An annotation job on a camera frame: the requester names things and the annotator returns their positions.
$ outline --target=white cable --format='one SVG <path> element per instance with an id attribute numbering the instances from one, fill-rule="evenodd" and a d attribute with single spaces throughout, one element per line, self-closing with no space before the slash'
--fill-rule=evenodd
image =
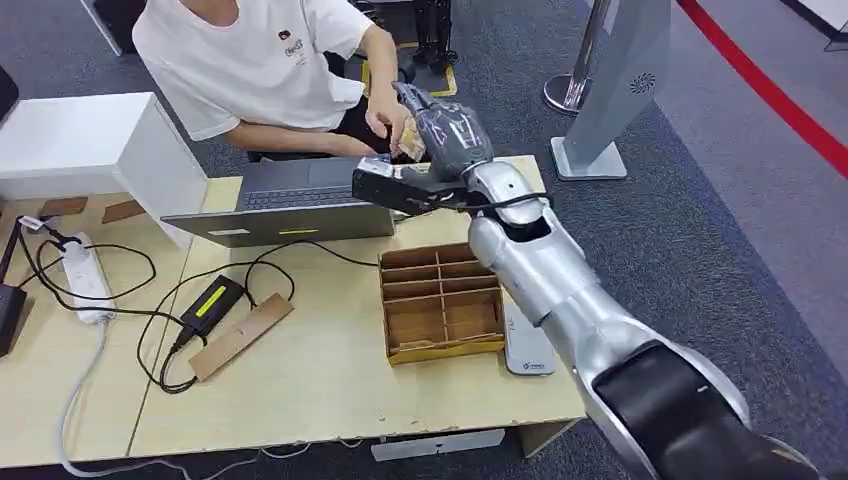
<path id="1" fill-rule="evenodd" d="M 192 478 L 188 474 L 188 471 L 184 467 L 181 467 L 179 465 L 175 465 L 175 464 L 168 462 L 166 460 L 150 460 L 150 461 L 147 461 L 147 462 L 137 463 L 135 465 L 127 465 L 127 466 L 124 466 L 124 467 L 110 468 L 108 470 L 103 470 L 103 471 L 100 471 L 100 472 L 86 472 L 84 470 L 80 470 L 80 469 L 74 467 L 73 465 L 71 465 L 71 462 L 70 462 L 70 460 L 68 460 L 68 456 L 65 453 L 65 442 L 64 442 L 65 422 L 67 421 L 68 414 L 71 411 L 71 406 L 73 406 L 73 404 L 74 404 L 74 400 L 77 398 L 79 391 L 82 389 L 82 384 L 85 382 L 85 379 L 88 377 L 89 373 L 91 373 L 91 370 L 94 369 L 94 365 L 97 364 L 97 361 L 100 359 L 100 355 L 103 353 L 103 349 L 106 347 L 106 322 L 105 321 L 97 322 L 97 333 L 98 333 L 97 350 L 94 352 L 94 355 L 91 357 L 91 360 L 88 362 L 88 366 L 85 367 L 85 371 L 83 372 L 83 374 L 80 375 L 79 379 L 77 379 L 76 383 L 74 384 L 74 388 L 73 388 L 73 390 L 71 390 L 70 396 L 68 396 L 68 399 L 65 401 L 65 406 L 62 409 L 62 414 L 59 416 L 59 423 L 56 426 L 57 428 L 56 428 L 56 439 L 55 439 L 56 443 L 55 443 L 55 446 L 56 446 L 56 455 L 58 455 L 58 457 L 59 457 L 59 462 L 62 463 L 62 466 L 65 467 L 65 470 L 68 473 L 70 473 L 71 475 L 74 475 L 76 477 L 80 477 L 80 478 L 105 477 L 106 475 L 111 475 L 113 473 L 129 472 L 131 470 L 137 470 L 139 468 L 148 467 L 150 465 L 165 465 L 166 467 L 173 468 L 174 470 L 179 470 L 180 472 L 182 472 L 183 478 L 185 480 L 192 480 Z M 299 455 L 299 454 L 303 453 L 304 451 L 306 451 L 306 448 L 303 449 L 300 452 L 297 452 L 296 454 L 291 455 L 291 456 Z M 259 459 L 259 455 L 261 455 L 261 452 L 256 452 L 256 456 L 253 457 L 251 460 L 236 462 L 232 465 L 224 467 L 224 469 L 220 470 L 218 473 L 216 473 L 212 476 L 206 477 L 203 480 L 214 480 L 215 478 L 221 476 L 222 474 L 224 474 L 224 472 L 227 472 L 232 468 L 240 467 L 242 465 L 249 465 L 251 463 L 254 463 L 254 462 L 256 462 L 256 460 Z"/>
<path id="2" fill-rule="evenodd" d="M 347 443 L 347 442 L 345 442 L 344 440 L 341 440 L 341 439 L 339 441 L 342 443 L 342 445 L 344 445 L 347 448 L 356 448 L 356 447 L 362 445 L 362 439 L 361 438 L 359 440 L 353 442 L 353 443 Z"/>
<path id="3" fill-rule="evenodd" d="M 303 446 L 303 448 L 301 448 L 300 450 L 298 450 L 298 451 L 296 451 L 296 452 L 292 452 L 292 453 L 286 453 L 286 454 L 283 454 L 283 455 L 277 455 L 276 453 L 271 453 L 271 452 L 269 452 L 268 450 L 266 450 L 266 449 L 264 449 L 264 448 L 263 448 L 263 449 L 261 449 L 260 451 L 261 451 L 262 453 L 264 453 L 265 455 L 268 455 L 268 456 L 269 456 L 269 457 L 271 457 L 271 458 L 278 458 L 278 459 L 283 459 L 283 458 L 292 458 L 292 457 L 296 457 L 296 456 L 300 455 L 301 453 L 306 453 L 306 451 L 307 451 L 307 450 L 309 450 L 309 447 L 310 447 L 311 445 L 312 445 L 311 443 L 307 443 L 307 444 L 306 444 L 306 445 L 304 445 L 304 446 Z"/>

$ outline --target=white cabinet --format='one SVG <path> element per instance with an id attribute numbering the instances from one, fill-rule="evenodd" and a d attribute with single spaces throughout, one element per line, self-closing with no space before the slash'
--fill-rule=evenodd
<path id="1" fill-rule="evenodd" d="M 206 184 L 153 93 L 23 100 L 0 124 L 5 200 L 128 192 L 158 221 L 198 212 Z M 188 234 L 160 225 L 188 246 Z"/>

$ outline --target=person's arm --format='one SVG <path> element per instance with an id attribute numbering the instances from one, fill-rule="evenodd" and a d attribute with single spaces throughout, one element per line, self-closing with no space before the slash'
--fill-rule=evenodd
<path id="1" fill-rule="evenodd" d="M 347 135 L 297 132 L 244 121 L 224 133 L 224 139 L 234 147 L 259 152 L 320 152 L 340 157 L 375 155 L 371 147 Z"/>
<path id="2" fill-rule="evenodd" d="M 396 155 L 409 110 L 398 103 L 397 93 L 392 88 L 392 82 L 398 78 L 395 42 L 389 32 L 371 25 L 362 36 L 359 47 L 368 56 L 368 69 L 371 72 L 371 89 L 365 119 L 371 130 L 381 138 L 386 138 L 388 134 L 386 125 L 392 126 L 390 145 L 392 155 Z"/>

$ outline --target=black power adapter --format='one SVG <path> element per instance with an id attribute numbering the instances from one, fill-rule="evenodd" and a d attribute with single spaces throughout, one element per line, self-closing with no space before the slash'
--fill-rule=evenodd
<path id="1" fill-rule="evenodd" d="M 6 242 L 6 250 L 3 251 L 3 259 L 0 260 L 0 357 L 12 350 L 26 301 L 26 292 L 22 288 L 3 283 L 20 235 L 21 224 L 15 222 L 9 241 Z"/>
<path id="2" fill-rule="evenodd" d="M 180 316 L 186 326 L 177 335 L 171 351 L 176 352 L 183 348 L 195 335 L 209 335 L 243 294 L 244 287 L 223 275 L 218 275 Z"/>

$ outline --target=cable cord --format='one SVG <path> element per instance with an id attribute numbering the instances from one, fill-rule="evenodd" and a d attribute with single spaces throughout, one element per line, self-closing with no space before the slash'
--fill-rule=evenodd
<path id="1" fill-rule="evenodd" d="M 66 295 L 69 295 L 71 297 L 87 299 L 87 300 L 114 300 L 116 298 L 120 298 L 120 297 L 129 295 L 130 293 L 133 293 L 133 292 L 139 290 L 140 288 L 144 287 L 145 285 L 149 284 L 150 282 L 152 282 L 156 278 L 157 272 L 156 272 L 156 266 L 154 265 L 153 260 L 150 258 L 149 255 L 147 255 L 146 253 L 144 253 L 140 250 L 125 247 L 125 246 L 122 246 L 122 245 L 99 244 L 99 245 L 89 245 L 89 246 L 85 247 L 86 249 L 118 248 L 118 249 L 125 250 L 125 251 L 131 252 L 131 253 L 135 253 L 137 255 L 144 257 L 144 259 L 147 260 L 147 263 L 150 266 L 150 270 L 151 270 L 150 277 L 148 277 L 144 282 L 142 282 L 142 283 L 140 283 L 140 284 L 138 284 L 134 287 L 131 287 L 130 289 L 128 289 L 124 292 L 121 292 L 117 295 L 113 295 L 113 296 L 110 296 L 110 297 L 87 297 L 87 296 L 84 296 L 84 295 L 79 295 L 79 294 L 76 294 L 74 292 L 70 292 L 68 290 L 65 290 L 64 288 L 57 285 L 47 275 L 46 270 L 51 268 L 52 266 L 56 265 L 62 259 L 62 257 L 60 256 L 58 259 L 53 260 L 52 262 L 48 263 L 47 265 L 44 265 L 42 263 L 41 258 L 42 258 L 42 253 L 44 251 L 44 248 L 47 244 L 52 244 L 52 242 L 50 242 L 49 240 L 44 241 L 41 245 L 39 245 L 38 249 L 36 250 L 36 255 L 33 257 L 33 255 L 31 254 L 31 252 L 29 250 L 29 246 L 26 243 L 26 239 L 24 238 L 24 235 L 23 235 L 22 232 L 20 232 L 20 230 L 17 233 L 17 237 L 18 237 L 18 240 L 19 240 L 19 242 L 20 242 L 20 244 L 23 248 L 24 256 L 26 257 L 27 263 L 29 263 L 29 266 L 33 271 L 33 274 L 31 276 L 27 277 L 23 282 L 21 282 L 21 284 L 20 284 L 21 287 L 26 285 L 31 280 L 37 278 L 39 280 L 39 282 L 44 286 L 44 288 L 46 288 L 48 291 L 50 291 L 53 294 L 53 296 L 55 297 L 55 299 L 59 303 L 59 305 L 61 305 L 63 308 L 65 308 L 66 310 L 69 310 L 69 311 L 74 311 L 74 312 L 101 311 L 101 312 L 123 313 L 123 314 L 130 314 L 130 315 L 149 315 L 147 323 L 145 324 L 144 329 L 142 331 L 142 334 L 140 335 L 139 340 L 138 340 L 138 345 L 137 345 L 137 348 L 136 348 L 136 360 L 138 361 L 138 364 L 139 364 L 139 366 L 141 366 L 145 375 L 147 375 L 147 378 L 152 383 L 159 386 L 166 393 L 184 392 L 185 390 L 190 388 L 192 385 L 194 385 L 194 383 L 197 381 L 197 377 L 194 377 L 191 380 L 188 380 L 186 382 L 182 382 L 182 383 L 177 384 L 177 385 L 168 385 L 168 384 L 165 383 L 165 375 L 166 375 L 168 365 L 170 363 L 171 358 L 177 352 L 177 349 L 172 348 L 169 351 L 168 355 L 165 357 L 165 359 L 162 363 L 162 368 L 160 370 L 159 379 L 158 380 L 155 379 L 154 376 L 153 376 L 153 373 L 150 370 L 147 369 L 147 367 L 144 365 L 144 362 L 141 359 L 141 345 L 143 343 L 144 336 L 146 335 L 147 331 L 149 330 L 153 319 L 156 318 L 157 316 L 163 317 L 163 318 L 165 318 L 169 321 L 172 321 L 172 322 L 174 322 L 174 323 L 176 323 L 176 324 L 178 324 L 178 325 L 180 325 L 184 328 L 194 329 L 192 326 L 182 322 L 181 320 L 174 317 L 170 313 L 160 311 L 160 308 L 162 308 L 162 306 L 165 304 L 165 302 L 168 300 L 168 298 L 170 298 L 171 295 L 173 295 L 179 289 L 179 287 L 181 287 L 182 285 L 185 285 L 189 281 L 195 280 L 197 278 L 204 277 L 204 276 L 212 274 L 212 273 L 219 272 L 219 271 L 224 270 L 226 268 L 238 267 L 238 266 L 247 266 L 248 269 L 247 269 L 247 272 L 245 274 L 244 292 L 245 292 L 245 296 L 247 297 L 248 301 L 250 302 L 251 308 L 254 308 L 254 307 L 256 307 L 257 304 L 256 304 L 255 299 L 253 298 L 253 296 L 249 292 L 250 273 L 252 272 L 253 267 L 255 267 L 257 265 L 265 265 L 265 266 L 269 266 L 271 268 L 274 268 L 275 270 L 280 272 L 284 277 L 286 277 L 286 279 L 289 281 L 289 284 L 291 286 L 291 290 L 289 292 L 288 299 L 289 299 L 289 301 L 291 301 L 291 299 L 294 297 L 294 291 L 295 291 L 294 279 L 291 277 L 291 275 L 289 275 L 285 270 L 280 268 L 278 265 L 275 265 L 271 262 L 263 261 L 262 258 L 264 258 L 267 255 L 270 255 L 271 253 L 282 250 L 283 248 L 289 247 L 291 245 L 296 245 L 296 244 L 299 244 L 299 243 L 316 246 L 316 247 L 321 248 L 322 250 L 334 255 L 335 257 L 337 257 L 341 260 L 344 260 L 346 262 L 350 262 L 350 263 L 353 263 L 353 264 L 356 264 L 356 265 L 367 266 L 367 267 L 376 267 L 377 266 L 377 264 L 375 264 L 375 263 L 363 262 L 363 261 L 360 261 L 360 260 L 354 260 L 352 258 L 348 258 L 348 257 L 346 257 L 346 256 L 344 256 L 340 253 L 337 253 L 337 252 L 335 252 L 335 251 L 333 251 L 333 250 L 331 250 L 331 249 L 329 249 L 329 248 L 327 248 L 327 247 L 325 247 L 321 244 L 304 240 L 304 241 L 297 241 L 297 242 L 292 242 L 292 243 L 288 243 L 288 244 L 285 244 L 285 245 L 280 245 L 278 247 L 274 247 L 274 248 L 266 251 L 265 253 L 259 255 L 253 261 L 234 262 L 234 263 L 222 265 L 218 268 L 215 268 L 215 269 L 212 269 L 212 270 L 209 270 L 209 271 L 206 271 L 206 272 L 202 272 L 202 273 L 198 273 L 196 275 L 192 275 L 191 277 L 188 277 L 188 278 L 180 281 L 176 286 L 174 286 L 171 290 L 169 290 L 168 293 L 165 294 L 165 296 L 162 298 L 162 300 L 156 306 L 155 310 L 132 310 L 132 309 L 106 308 L 106 307 L 77 307 L 77 306 L 70 305 L 67 302 L 65 302 L 65 300 L 60 295 L 60 292 L 66 294 Z M 82 386 L 85 383 L 85 380 L 91 374 L 91 371 L 94 369 L 94 366 L 97 364 L 98 360 L 100 359 L 101 355 L 103 354 L 103 351 L 104 351 L 105 346 L 106 346 L 107 322 L 108 322 L 107 320 L 101 320 L 101 321 L 96 323 L 97 330 L 98 330 L 97 348 L 96 348 L 94 354 L 91 356 L 91 359 L 89 360 L 85 370 L 82 372 L 82 374 L 79 376 L 79 378 L 74 383 L 73 389 L 71 390 L 70 395 L 68 396 L 67 400 L 65 401 L 64 406 L 62 407 L 61 415 L 60 415 L 58 423 L 56 425 L 56 436 L 55 436 L 55 439 L 54 439 L 56 454 L 59 457 L 60 463 L 62 464 L 62 466 L 65 468 L 65 470 L 68 473 L 75 475 L 77 477 L 81 477 L 81 478 L 98 478 L 98 477 L 104 477 L 104 476 L 107 476 L 107 475 L 111 475 L 113 473 L 121 473 L 121 472 L 128 472 L 128 471 L 132 471 L 132 470 L 137 470 L 137 469 L 145 468 L 145 467 L 148 467 L 148 466 L 151 466 L 151 465 L 164 465 L 168 468 L 172 468 L 174 470 L 179 470 L 183 474 L 183 478 L 185 480 L 192 480 L 191 476 L 188 474 L 188 471 L 184 467 L 181 467 L 179 465 L 173 464 L 173 463 L 171 463 L 167 460 L 162 460 L 162 459 L 149 460 L 149 461 L 137 463 L 135 465 L 115 467 L 115 468 L 110 468 L 110 469 L 102 470 L 102 471 L 98 471 L 98 472 L 89 472 L 89 471 L 80 470 L 80 469 L 74 467 L 73 464 L 71 464 L 70 460 L 68 459 L 67 453 L 65 452 L 65 444 L 64 444 L 65 423 L 67 422 L 68 415 L 70 414 L 71 408 L 73 407 L 77 396 L 79 395 L 80 391 L 82 390 Z M 195 335 L 198 336 L 201 339 L 204 346 L 207 344 L 207 339 L 204 335 L 200 334 L 196 330 L 195 330 Z M 358 442 L 352 443 L 352 444 L 349 444 L 345 441 L 342 441 L 342 443 L 348 448 L 356 448 L 362 443 L 362 441 L 359 440 Z M 236 468 L 236 467 L 239 467 L 239 466 L 242 466 L 242 465 L 249 465 L 249 464 L 255 463 L 259 459 L 259 457 L 263 454 L 267 455 L 268 457 L 276 458 L 276 459 L 286 459 L 286 458 L 295 457 L 295 456 L 301 455 L 301 454 L 305 453 L 307 450 L 309 450 L 310 445 L 311 444 L 307 443 L 302 449 L 297 450 L 297 451 L 292 452 L 292 453 L 288 453 L 288 454 L 275 454 L 275 453 L 269 452 L 268 449 L 259 449 L 256 452 L 256 456 L 254 456 L 252 459 L 233 463 L 233 464 L 223 468 L 222 470 L 218 471 L 217 473 L 215 473 L 215 474 L 213 474 L 209 477 L 204 478 L 203 480 L 214 480 L 215 478 L 223 475 L 224 473 L 226 473 L 227 471 L 229 471 L 233 468 Z"/>
<path id="2" fill-rule="evenodd" d="M 450 209 L 450 210 L 458 210 L 460 212 L 479 212 L 481 210 L 488 210 L 490 208 L 508 207 L 510 205 L 513 205 L 513 204 L 516 204 L 516 203 L 519 203 L 519 202 L 523 202 L 525 200 L 532 200 L 534 198 L 544 198 L 544 199 L 548 200 L 548 202 L 553 204 L 553 200 L 551 199 L 550 194 L 545 193 L 545 192 L 533 192 L 533 193 L 527 193 L 527 194 L 524 194 L 524 195 L 520 195 L 520 196 L 515 197 L 515 198 L 510 198 L 509 200 L 504 200 L 504 201 L 501 201 L 501 202 L 493 202 L 493 203 L 484 203 L 482 205 L 461 205 L 461 204 L 457 204 L 457 203 L 446 203 L 446 202 L 441 202 L 441 201 L 437 201 L 433 205 L 436 208 L 447 208 L 447 209 Z"/>

